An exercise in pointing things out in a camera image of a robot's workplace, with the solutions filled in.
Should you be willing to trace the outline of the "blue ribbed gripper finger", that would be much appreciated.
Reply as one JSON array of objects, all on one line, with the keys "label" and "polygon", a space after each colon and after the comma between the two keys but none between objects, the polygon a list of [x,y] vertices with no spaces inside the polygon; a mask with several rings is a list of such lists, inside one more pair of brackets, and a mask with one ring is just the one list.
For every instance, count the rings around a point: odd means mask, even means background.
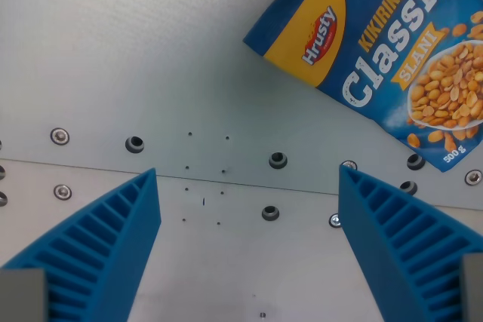
[{"label": "blue ribbed gripper finger", "polygon": [[377,178],[339,169],[338,213],[385,321],[462,321],[460,266],[482,236]]},{"label": "blue ribbed gripper finger", "polygon": [[50,321],[126,321],[161,222],[150,169],[66,218],[3,267],[45,273]]}]

